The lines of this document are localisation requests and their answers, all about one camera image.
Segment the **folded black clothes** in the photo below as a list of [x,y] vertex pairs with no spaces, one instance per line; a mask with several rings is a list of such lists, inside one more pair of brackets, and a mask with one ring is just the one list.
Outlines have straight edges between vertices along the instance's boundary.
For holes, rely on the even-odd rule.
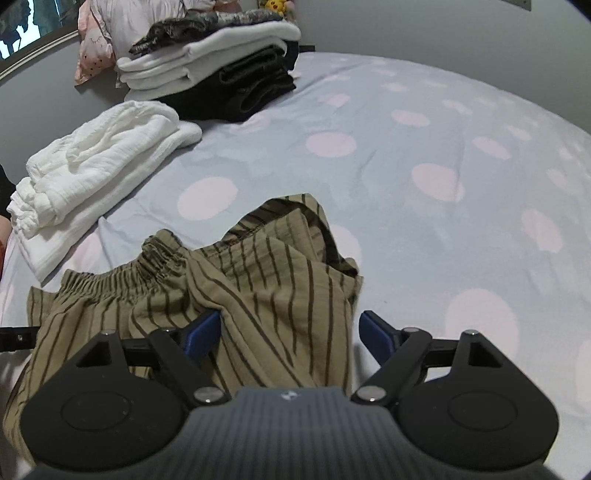
[[244,122],[270,102],[294,91],[296,84],[290,70],[299,53],[296,41],[288,41],[284,49],[267,46],[160,101],[173,108],[182,120]]

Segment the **folded white gauze garment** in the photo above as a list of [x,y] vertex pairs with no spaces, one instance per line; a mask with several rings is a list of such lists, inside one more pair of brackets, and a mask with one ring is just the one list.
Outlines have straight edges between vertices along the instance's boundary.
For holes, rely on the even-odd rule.
[[26,162],[7,212],[30,270],[44,281],[97,220],[201,128],[157,101],[125,101]]

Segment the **dark floral folded garment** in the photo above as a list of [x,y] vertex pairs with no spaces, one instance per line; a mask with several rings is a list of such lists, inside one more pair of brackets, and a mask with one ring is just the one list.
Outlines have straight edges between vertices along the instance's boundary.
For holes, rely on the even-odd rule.
[[279,22],[283,17],[275,11],[254,9],[241,12],[188,10],[183,17],[167,18],[152,24],[141,39],[129,49],[131,56],[143,56],[166,46],[204,38],[224,28]]

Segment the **window with dark frame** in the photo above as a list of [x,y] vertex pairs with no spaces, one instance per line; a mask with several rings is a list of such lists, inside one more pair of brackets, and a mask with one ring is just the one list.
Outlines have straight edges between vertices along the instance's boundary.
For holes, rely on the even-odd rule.
[[78,36],[80,0],[1,0],[1,81]]

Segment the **yellow pikachu plush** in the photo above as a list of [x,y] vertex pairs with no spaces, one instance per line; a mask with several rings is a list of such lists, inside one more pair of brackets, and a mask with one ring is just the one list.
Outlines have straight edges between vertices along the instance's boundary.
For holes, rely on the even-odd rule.
[[286,0],[264,0],[262,7],[266,10],[273,11],[277,15],[284,17],[287,15],[287,1]]

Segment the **polka dot bed sheet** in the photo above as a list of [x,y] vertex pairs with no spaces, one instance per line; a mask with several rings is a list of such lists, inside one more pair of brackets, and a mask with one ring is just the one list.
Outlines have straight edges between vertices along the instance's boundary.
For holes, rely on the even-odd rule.
[[297,88],[202,124],[101,217],[46,283],[11,241],[1,322],[42,323],[1,359],[1,415],[103,329],[225,314],[206,367],[229,389],[349,388],[375,370],[358,318],[486,335],[560,415],[550,466],[590,469],[590,138],[539,106],[411,62],[298,59]]

